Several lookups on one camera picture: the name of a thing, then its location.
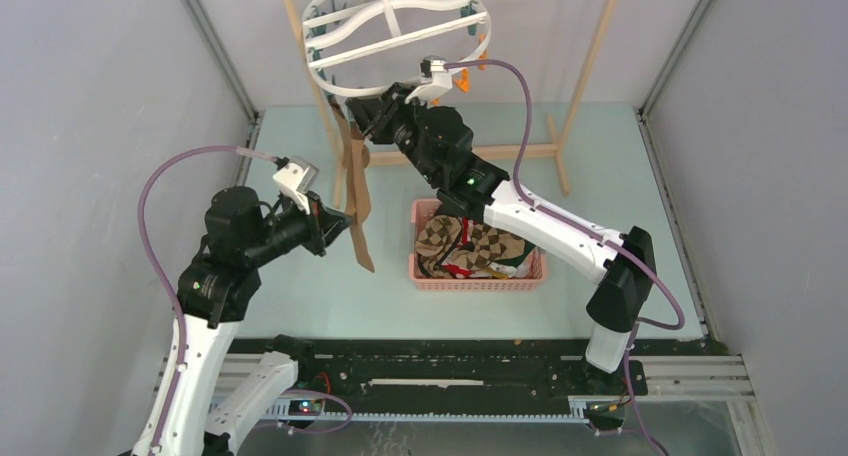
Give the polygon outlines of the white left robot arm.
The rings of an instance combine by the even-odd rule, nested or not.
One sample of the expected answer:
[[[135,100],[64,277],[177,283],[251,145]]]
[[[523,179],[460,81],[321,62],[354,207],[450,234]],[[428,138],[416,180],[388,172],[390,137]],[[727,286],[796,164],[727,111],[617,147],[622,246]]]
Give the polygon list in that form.
[[[206,232],[175,289],[174,334],[148,422],[133,455],[234,455],[249,428],[284,391],[316,379],[314,345],[279,335],[219,413],[209,414],[216,383],[262,266],[302,247],[316,256],[352,223],[309,192],[307,206],[280,195],[275,211],[246,186],[219,191],[204,216]]]

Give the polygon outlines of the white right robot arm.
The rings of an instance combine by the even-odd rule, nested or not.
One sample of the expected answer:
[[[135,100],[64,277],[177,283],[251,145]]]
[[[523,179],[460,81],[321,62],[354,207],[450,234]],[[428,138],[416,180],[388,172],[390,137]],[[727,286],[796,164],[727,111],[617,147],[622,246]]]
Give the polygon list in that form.
[[[522,186],[516,175],[472,149],[474,133],[457,109],[429,106],[394,84],[382,95],[350,98],[357,129],[376,145],[394,145],[457,216],[518,236],[581,272],[596,290],[586,306],[593,322],[581,368],[585,387],[606,394],[620,368],[656,271],[649,233],[593,226]]]

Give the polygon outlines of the brown argyle sock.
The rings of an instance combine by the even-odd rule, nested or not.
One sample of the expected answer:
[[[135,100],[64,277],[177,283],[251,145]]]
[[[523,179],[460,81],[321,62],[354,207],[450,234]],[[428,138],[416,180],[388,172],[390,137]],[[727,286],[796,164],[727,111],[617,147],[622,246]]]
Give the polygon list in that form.
[[[427,278],[449,278],[443,263],[462,240],[462,219],[450,215],[436,215],[429,219],[416,236],[414,251],[416,264]]]
[[[482,271],[493,262],[511,260],[524,255],[526,241],[509,232],[493,230],[481,233],[453,256],[452,263],[469,271]]]

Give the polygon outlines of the red white striped sock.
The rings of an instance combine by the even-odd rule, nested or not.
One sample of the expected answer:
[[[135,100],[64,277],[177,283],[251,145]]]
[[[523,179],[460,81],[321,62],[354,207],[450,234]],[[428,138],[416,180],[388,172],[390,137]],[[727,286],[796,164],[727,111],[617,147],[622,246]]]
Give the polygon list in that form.
[[[471,244],[473,241],[473,233],[475,228],[475,222],[468,218],[462,218],[462,233],[461,233],[461,243],[463,245]]]

